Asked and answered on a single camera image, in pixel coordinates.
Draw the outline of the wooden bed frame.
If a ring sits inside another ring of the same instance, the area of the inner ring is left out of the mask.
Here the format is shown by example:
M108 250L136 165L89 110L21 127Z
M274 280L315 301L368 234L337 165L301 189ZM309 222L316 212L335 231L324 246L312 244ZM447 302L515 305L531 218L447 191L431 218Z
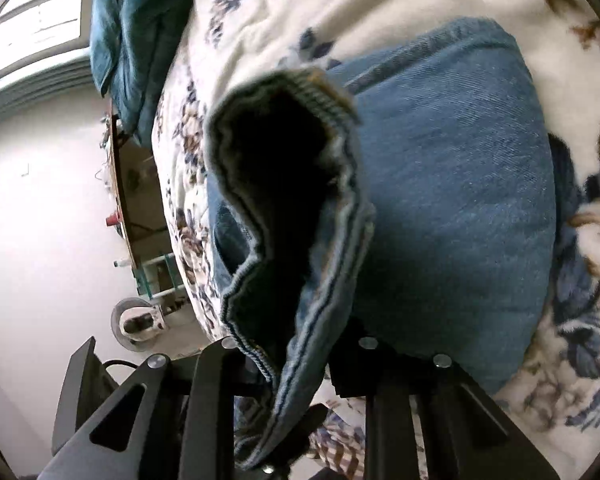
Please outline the wooden bed frame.
M110 99L106 99L102 122L106 126L100 144L106 152L105 182L114 200L106 225L123 243L114 267L131 272L137 296L168 311L178 310L186 292L163 214L154 156L126 133Z

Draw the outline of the teal velvet pillow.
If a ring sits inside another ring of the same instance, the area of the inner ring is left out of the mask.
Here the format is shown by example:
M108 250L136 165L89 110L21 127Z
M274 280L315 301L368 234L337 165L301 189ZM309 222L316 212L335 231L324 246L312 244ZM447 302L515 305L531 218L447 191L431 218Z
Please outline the teal velvet pillow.
M143 148L194 0L93 0L90 62L125 131Z

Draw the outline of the grey round floor object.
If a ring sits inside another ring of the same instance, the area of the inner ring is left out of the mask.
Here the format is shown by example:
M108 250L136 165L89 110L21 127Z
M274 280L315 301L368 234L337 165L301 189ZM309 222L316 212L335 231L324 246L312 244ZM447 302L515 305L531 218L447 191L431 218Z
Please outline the grey round floor object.
M110 315L110 328L126 350L145 352L169 330L158 304L131 297L119 301Z

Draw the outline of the white window frame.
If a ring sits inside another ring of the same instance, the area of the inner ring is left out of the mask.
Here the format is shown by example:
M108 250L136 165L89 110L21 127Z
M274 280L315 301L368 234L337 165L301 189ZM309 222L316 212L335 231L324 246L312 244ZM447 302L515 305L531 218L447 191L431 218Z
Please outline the white window frame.
M0 121L91 80L93 0L6 0L0 6Z

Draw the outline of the white floral fleece blanket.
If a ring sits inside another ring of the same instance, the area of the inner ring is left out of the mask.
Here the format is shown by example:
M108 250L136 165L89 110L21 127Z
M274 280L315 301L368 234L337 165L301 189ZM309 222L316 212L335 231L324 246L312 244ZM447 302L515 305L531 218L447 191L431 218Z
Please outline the white floral fleece blanket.
M496 393L477 385L557 479L592 479L600 472L600 10L594 0L194 0L152 129L178 270L206 335L242 352L222 322L215 281L204 158L204 124L213 107L273 70L330 70L460 18L487 18L516 40L543 114L556 212L546 296L520 367ZM253 392L260 375L242 354L234 420L238 396ZM365 400L336 393L329 361L300 420L310 408L327 416L310 437L312 454L349 479L365 478ZM282 444L251 468L272 466Z

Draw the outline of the blue denim pants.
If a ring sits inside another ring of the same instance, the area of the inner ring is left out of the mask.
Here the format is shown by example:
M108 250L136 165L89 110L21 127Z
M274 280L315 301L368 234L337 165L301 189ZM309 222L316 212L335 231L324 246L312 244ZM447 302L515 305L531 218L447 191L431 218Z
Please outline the blue denim pants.
M460 18L330 70L273 70L204 124L221 318L259 370L234 456L260 466L332 349L442 352L496 393L539 321L555 235L543 114L516 40Z

